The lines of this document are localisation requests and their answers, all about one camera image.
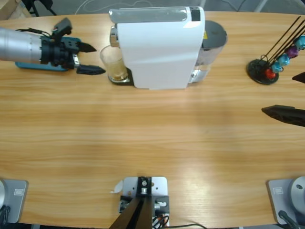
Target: silver cylindrical arm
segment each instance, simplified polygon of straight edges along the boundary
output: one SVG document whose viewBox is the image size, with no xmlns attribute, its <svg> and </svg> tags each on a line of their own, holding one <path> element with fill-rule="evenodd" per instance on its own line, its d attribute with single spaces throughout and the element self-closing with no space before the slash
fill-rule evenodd
<svg viewBox="0 0 305 229">
<path fill-rule="evenodd" d="M 0 60 L 40 63 L 40 36 L 0 27 Z"/>
</svg>

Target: black pointed object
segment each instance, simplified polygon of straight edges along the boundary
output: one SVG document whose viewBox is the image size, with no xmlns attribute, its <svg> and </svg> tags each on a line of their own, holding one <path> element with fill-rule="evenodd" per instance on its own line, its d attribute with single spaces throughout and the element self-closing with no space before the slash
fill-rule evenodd
<svg viewBox="0 0 305 229">
<path fill-rule="evenodd" d="M 77 46 L 80 49 L 80 52 L 95 52 L 96 49 L 87 43 L 84 42 L 77 42 Z"/>
<path fill-rule="evenodd" d="M 262 112 L 280 122 L 305 127 L 305 110 L 293 106 L 274 105 L 262 108 Z"/>
<path fill-rule="evenodd" d="M 301 83 L 305 83 L 305 72 L 292 77 L 292 79 Z"/>
<path fill-rule="evenodd" d="M 106 71 L 95 65 L 82 65 L 80 64 L 78 68 L 76 69 L 76 73 L 78 74 L 84 74 L 84 75 L 100 75 L 105 73 Z"/>
</svg>

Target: white cable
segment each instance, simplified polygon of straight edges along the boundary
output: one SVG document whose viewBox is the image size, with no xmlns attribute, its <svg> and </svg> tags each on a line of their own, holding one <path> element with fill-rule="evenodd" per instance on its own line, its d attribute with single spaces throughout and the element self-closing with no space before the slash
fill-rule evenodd
<svg viewBox="0 0 305 229">
<path fill-rule="evenodd" d="M 84 4 L 86 4 L 88 1 L 90 1 L 90 0 L 84 1 L 84 2 L 79 6 L 79 8 L 76 10 L 76 12 L 75 12 L 74 15 L 76 15 L 76 14 L 78 13 L 78 11 L 81 9 L 81 7 L 82 7 Z"/>
<path fill-rule="evenodd" d="M 133 7 L 133 6 L 135 6 L 135 5 L 136 5 L 137 3 L 139 3 L 139 2 L 146 2 L 146 3 L 148 3 L 148 4 L 150 5 L 150 7 L 153 7 L 153 5 L 152 5 L 152 3 L 151 3 L 150 1 L 147 1 L 147 0 L 139 0 L 139 1 L 136 1 L 136 2 L 135 2 L 134 4 L 132 4 L 132 5 L 131 5 L 131 4 L 128 4 L 128 3 L 126 3 L 126 2 L 117 2 L 117 3 L 111 4 L 111 5 L 102 7 L 102 8 L 100 8 L 100 9 L 97 9 L 97 10 L 87 10 L 87 9 L 86 9 L 86 6 L 87 6 L 89 3 L 94 2 L 94 1 L 97 1 L 97 0 L 86 0 L 86 1 L 84 1 L 84 2 L 82 3 L 82 5 L 80 5 L 79 8 L 76 10 L 75 15 L 78 13 L 78 11 L 81 9 L 82 6 L 83 6 L 84 11 L 87 12 L 87 13 L 98 12 L 98 11 L 101 11 L 101 10 L 106 9 L 106 8 L 108 8 L 108 7 L 116 6 L 116 5 L 118 5 L 118 4 L 122 4 L 122 5 L 125 5 L 125 6 Z"/>
</svg>

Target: metal mount plate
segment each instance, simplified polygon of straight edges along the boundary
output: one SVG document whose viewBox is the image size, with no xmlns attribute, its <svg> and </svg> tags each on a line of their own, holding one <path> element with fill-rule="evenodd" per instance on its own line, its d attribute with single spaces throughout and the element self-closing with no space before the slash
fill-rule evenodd
<svg viewBox="0 0 305 229">
<path fill-rule="evenodd" d="M 287 223 L 279 217 L 278 213 L 280 210 L 285 211 L 294 222 L 300 225 L 305 224 L 304 215 L 298 212 L 296 209 L 298 206 L 294 206 L 297 199 L 299 200 L 298 204 L 304 203 L 305 186 L 299 179 L 300 177 L 297 179 L 270 180 L 267 184 L 274 218 L 281 225 Z M 302 192 L 303 195 L 295 195 L 294 191 Z"/>
<path fill-rule="evenodd" d="M 126 177 L 123 180 L 123 196 L 134 198 L 137 192 L 138 177 Z M 167 179 L 152 177 L 152 196 L 168 196 Z"/>
<path fill-rule="evenodd" d="M 24 180 L 0 180 L 0 197 L 5 187 L 5 198 L 3 205 L 10 207 L 8 223 L 17 223 L 20 219 L 23 203 L 28 187 Z"/>
</svg>

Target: gray floor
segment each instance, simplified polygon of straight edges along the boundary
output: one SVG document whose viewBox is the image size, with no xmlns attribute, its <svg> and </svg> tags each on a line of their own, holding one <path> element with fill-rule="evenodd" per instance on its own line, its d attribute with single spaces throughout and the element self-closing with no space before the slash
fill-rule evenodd
<svg viewBox="0 0 305 229">
<path fill-rule="evenodd" d="M 243 0 L 206 0 L 204 9 L 211 11 L 235 11 Z M 58 15 L 74 14 L 85 0 L 53 0 L 52 9 Z M 127 7 L 149 7 L 149 6 L 193 6 L 199 5 L 200 0 L 88 0 L 88 4 L 83 5 L 78 14 L 86 13 L 106 13 L 110 8 Z M 260 0 L 245 0 L 240 11 L 254 11 Z M 43 5 L 36 1 L 38 12 L 41 16 L 51 15 Z M 291 13 L 305 15 L 305 4 L 301 0 L 269 0 L 262 9 L 262 12 Z"/>
</svg>

